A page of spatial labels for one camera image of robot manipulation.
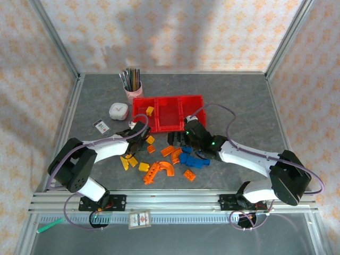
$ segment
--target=green pen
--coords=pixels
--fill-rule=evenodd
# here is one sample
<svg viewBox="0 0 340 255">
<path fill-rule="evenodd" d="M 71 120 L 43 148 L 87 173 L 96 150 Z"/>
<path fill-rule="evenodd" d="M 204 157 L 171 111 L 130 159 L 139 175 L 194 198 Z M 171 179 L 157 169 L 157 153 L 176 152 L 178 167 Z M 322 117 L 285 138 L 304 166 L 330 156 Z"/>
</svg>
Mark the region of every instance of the green pen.
<svg viewBox="0 0 340 255">
<path fill-rule="evenodd" d="M 54 221 L 54 222 L 52 222 L 52 223 L 50 223 L 50 224 L 48 224 L 48 225 L 46 225 L 44 227 L 38 229 L 37 233 L 39 234 L 39 233 L 41 233 L 41 232 L 43 232 L 45 230 L 48 230 L 49 228 L 54 227 L 55 225 L 58 225 L 59 223 L 65 221 L 65 220 L 66 220 L 65 218 L 60 218 L 60 219 L 58 219 L 58 220 L 56 220 L 56 221 Z"/>
</svg>

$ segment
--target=pencil cup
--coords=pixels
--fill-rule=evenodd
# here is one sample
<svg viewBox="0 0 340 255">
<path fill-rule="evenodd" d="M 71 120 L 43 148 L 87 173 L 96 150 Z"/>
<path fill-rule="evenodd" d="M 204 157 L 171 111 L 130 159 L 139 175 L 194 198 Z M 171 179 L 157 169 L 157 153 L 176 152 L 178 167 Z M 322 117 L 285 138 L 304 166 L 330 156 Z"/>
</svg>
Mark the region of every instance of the pencil cup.
<svg viewBox="0 0 340 255">
<path fill-rule="evenodd" d="M 126 93 L 126 97 L 127 97 L 127 101 L 129 102 L 130 105 L 132 105 L 132 101 L 134 98 L 142 98 L 144 97 L 143 95 L 143 85 L 142 85 L 142 82 L 140 81 L 140 88 L 136 91 L 133 91 L 133 92 L 130 92 L 130 91 L 127 91 L 125 89 L 125 87 L 123 86 L 123 89 Z"/>
</svg>

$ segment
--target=small card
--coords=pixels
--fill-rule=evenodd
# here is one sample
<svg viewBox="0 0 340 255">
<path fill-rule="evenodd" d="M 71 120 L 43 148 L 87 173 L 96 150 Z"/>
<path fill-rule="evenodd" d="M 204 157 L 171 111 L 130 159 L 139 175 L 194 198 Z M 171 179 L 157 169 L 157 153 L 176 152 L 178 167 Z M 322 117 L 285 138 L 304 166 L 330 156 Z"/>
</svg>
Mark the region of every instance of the small card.
<svg viewBox="0 0 340 255">
<path fill-rule="evenodd" d="M 104 121 L 98 120 L 95 124 L 93 124 L 101 134 L 104 134 L 106 131 L 108 131 L 110 128 L 105 124 Z"/>
<path fill-rule="evenodd" d="M 129 229 L 151 226 L 150 211 L 133 212 L 129 214 Z"/>
</svg>

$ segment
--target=patterned wallpaper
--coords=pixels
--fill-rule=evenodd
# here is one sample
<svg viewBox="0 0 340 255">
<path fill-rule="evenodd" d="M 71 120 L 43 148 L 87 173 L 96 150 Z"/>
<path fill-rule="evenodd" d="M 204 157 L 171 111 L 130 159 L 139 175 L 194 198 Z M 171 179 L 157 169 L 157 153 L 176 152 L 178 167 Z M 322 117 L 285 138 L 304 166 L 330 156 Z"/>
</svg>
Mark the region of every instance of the patterned wallpaper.
<svg viewBox="0 0 340 255">
<path fill-rule="evenodd" d="M 13 254 L 73 78 L 27 0 L 0 5 L 0 254 Z"/>
<path fill-rule="evenodd" d="M 80 72 L 265 71 L 302 0 L 42 0 Z"/>
<path fill-rule="evenodd" d="M 340 254 L 339 13 L 339 0 L 317 0 L 271 80 L 293 150 L 326 185 L 317 202 L 334 254 Z"/>
</svg>

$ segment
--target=red plastic bin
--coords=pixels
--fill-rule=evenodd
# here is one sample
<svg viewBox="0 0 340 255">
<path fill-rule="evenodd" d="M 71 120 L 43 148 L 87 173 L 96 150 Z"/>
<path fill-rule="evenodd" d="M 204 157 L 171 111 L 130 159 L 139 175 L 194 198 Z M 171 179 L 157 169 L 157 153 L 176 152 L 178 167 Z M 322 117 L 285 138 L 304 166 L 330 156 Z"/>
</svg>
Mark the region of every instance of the red plastic bin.
<svg viewBox="0 0 340 255">
<path fill-rule="evenodd" d="M 152 106 L 155 108 L 154 112 L 152 117 L 148 117 L 152 133 L 183 131 L 184 118 L 193 114 L 203 105 L 204 101 L 201 95 L 135 98 L 132 105 L 132 116 L 145 114 L 146 109 Z M 197 114 L 197 118 L 206 126 L 204 110 Z M 138 117 L 135 121 L 145 123 L 142 117 Z"/>
</svg>

